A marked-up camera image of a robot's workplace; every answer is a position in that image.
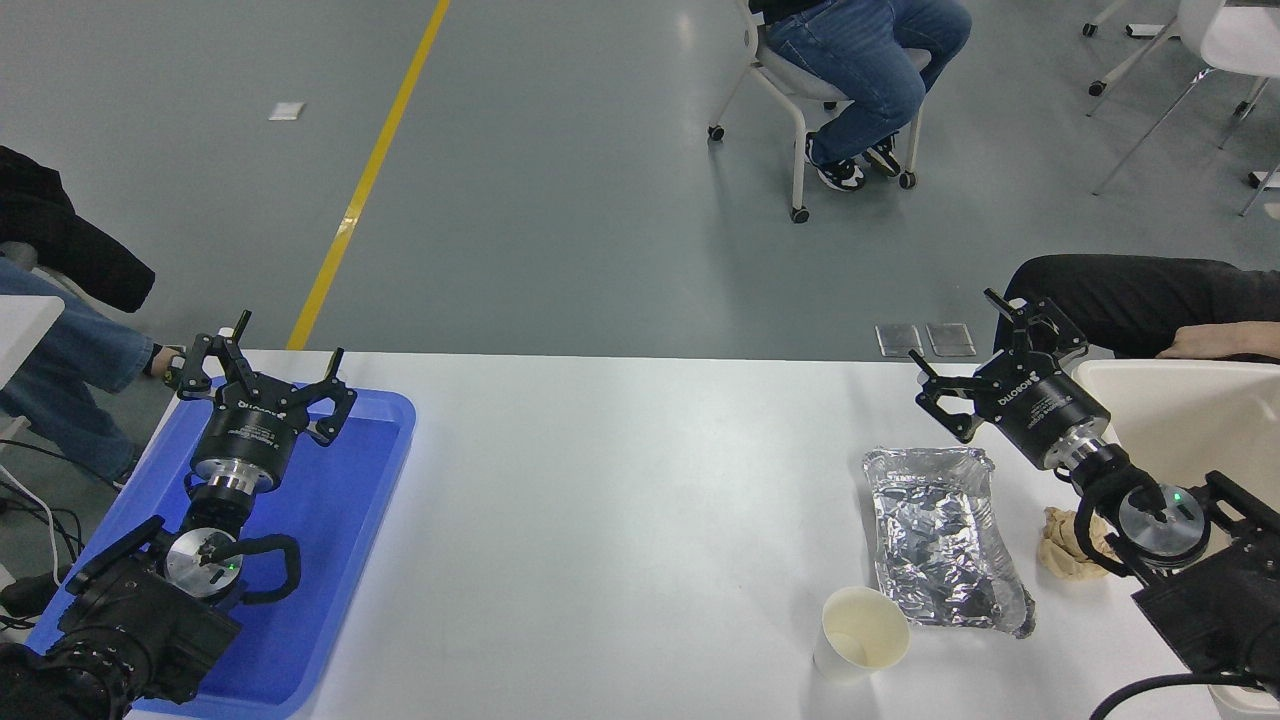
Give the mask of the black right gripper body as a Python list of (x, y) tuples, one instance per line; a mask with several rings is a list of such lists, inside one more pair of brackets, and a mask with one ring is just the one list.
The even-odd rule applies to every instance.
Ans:
[(977, 414), (1038, 469), (1074, 469), (1105, 447), (1111, 414), (1051, 360), (978, 368)]

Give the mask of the person's hand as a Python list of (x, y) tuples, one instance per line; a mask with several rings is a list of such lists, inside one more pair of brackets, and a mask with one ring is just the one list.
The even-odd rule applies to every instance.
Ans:
[(1189, 360), (1279, 360), (1279, 322), (1231, 322), (1184, 325), (1158, 359)]

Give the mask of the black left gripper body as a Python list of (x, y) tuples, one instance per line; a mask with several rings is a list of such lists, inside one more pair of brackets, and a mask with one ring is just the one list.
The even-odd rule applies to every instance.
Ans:
[(278, 400), (265, 404), (233, 392), (212, 401), (212, 415), (192, 456), (198, 475), (247, 464), (266, 475), (283, 475), (294, 445), (307, 427), (307, 411), (283, 409)]

